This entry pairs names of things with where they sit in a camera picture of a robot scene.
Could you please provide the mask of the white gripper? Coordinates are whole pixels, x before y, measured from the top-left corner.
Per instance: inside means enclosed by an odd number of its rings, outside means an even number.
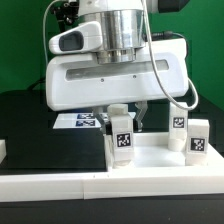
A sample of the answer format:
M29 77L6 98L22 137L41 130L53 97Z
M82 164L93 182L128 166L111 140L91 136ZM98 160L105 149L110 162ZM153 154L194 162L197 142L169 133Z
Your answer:
M148 100L166 94L186 94L188 74L184 39L154 41L136 51L136 60L100 65L92 53L53 58L46 71L47 105L54 111L93 108L93 115L106 133L103 108L116 103L137 102L137 131L147 112Z

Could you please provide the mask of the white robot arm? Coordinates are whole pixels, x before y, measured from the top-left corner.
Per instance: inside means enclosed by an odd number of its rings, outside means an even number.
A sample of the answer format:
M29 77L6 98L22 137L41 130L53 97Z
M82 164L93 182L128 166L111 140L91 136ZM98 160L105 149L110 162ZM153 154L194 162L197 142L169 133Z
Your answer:
M54 111L149 100L187 92L186 42L143 37L144 9L178 12L190 0L80 0L79 25L49 41L46 98Z

